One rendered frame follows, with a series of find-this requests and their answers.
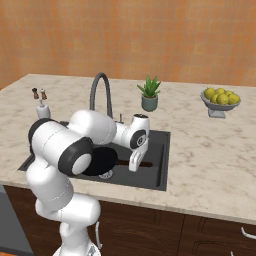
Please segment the dark brown cupboard door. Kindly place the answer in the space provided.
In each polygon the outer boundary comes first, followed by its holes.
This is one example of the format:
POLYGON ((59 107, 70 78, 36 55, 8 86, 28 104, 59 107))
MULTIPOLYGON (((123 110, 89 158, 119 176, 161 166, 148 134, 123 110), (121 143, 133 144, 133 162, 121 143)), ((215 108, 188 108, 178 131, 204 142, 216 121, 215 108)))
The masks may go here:
POLYGON ((184 215, 101 201, 102 256, 177 256, 184 215))
POLYGON ((52 256, 61 245, 59 223, 39 216, 29 189, 4 186, 34 256, 52 256))
POLYGON ((256 225, 186 215, 178 256, 256 256, 256 225))

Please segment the grey fruit bowl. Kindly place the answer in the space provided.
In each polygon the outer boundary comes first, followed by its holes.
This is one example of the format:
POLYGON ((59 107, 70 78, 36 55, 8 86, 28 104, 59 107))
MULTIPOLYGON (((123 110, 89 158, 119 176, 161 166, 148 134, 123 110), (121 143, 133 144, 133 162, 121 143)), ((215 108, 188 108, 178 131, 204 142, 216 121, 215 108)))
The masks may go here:
POLYGON ((204 102, 205 106, 208 108, 208 116, 211 118, 226 118, 225 112, 231 111, 239 105, 239 103, 233 105, 219 105, 211 103, 205 96, 204 92, 201 92, 200 97, 204 102))

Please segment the grey arched tap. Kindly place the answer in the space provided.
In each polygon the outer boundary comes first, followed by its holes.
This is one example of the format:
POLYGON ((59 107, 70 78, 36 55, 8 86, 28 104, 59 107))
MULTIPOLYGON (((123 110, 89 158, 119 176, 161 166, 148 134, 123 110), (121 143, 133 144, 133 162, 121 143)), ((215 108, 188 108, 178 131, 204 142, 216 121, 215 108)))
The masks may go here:
POLYGON ((107 99, 107 115, 113 119, 113 111, 112 111, 112 101, 111 101, 111 91, 110 91, 110 84, 108 77, 105 73, 100 72, 98 73, 92 83, 91 91, 90 91, 90 110, 95 110, 95 97, 96 97, 96 90, 97 85, 99 83, 100 79, 103 79, 105 84, 105 90, 106 90, 106 99, 107 99))

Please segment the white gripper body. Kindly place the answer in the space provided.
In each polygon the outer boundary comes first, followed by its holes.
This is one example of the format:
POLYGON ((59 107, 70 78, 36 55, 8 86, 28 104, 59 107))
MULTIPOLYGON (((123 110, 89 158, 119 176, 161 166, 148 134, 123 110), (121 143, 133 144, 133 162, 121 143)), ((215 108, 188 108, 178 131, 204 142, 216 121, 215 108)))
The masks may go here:
POLYGON ((146 154, 145 149, 136 149, 130 156, 129 160, 129 170, 132 172, 136 172, 140 163, 142 162, 144 156, 146 154))

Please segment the grey dishwasher front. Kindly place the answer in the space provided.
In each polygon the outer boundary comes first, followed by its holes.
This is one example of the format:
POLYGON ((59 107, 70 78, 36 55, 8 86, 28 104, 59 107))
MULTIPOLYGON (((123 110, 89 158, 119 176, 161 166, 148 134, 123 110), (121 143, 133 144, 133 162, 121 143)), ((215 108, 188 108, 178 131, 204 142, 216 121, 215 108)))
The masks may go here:
POLYGON ((0 252, 34 256, 7 192, 0 185, 0 252))

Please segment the green plant in teal pot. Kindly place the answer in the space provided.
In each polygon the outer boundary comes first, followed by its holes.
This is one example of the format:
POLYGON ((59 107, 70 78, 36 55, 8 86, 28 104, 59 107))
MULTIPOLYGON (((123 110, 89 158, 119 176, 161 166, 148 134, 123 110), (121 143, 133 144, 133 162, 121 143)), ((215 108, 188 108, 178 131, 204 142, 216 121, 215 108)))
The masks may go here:
POLYGON ((146 76, 144 86, 138 85, 142 95, 141 106, 145 111, 152 112, 157 108, 159 86, 160 82, 157 81, 157 78, 151 79, 149 75, 146 76))

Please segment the dark grey sink basin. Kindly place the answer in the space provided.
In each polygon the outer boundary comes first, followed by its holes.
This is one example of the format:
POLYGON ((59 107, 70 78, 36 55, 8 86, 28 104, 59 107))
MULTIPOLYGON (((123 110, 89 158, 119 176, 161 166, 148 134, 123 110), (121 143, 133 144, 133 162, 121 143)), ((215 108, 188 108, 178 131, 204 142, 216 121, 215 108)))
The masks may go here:
POLYGON ((59 194, 73 177, 164 190, 170 134, 150 130, 148 126, 147 118, 135 118, 129 127, 109 117, 98 121, 37 120, 28 132, 31 157, 22 165, 29 187, 37 196, 59 194), (130 171, 129 165, 116 165, 103 175, 84 175, 93 149, 98 147, 112 148, 119 159, 127 161, 136 149, 145 149, 146 154, 136 172, 130 171))

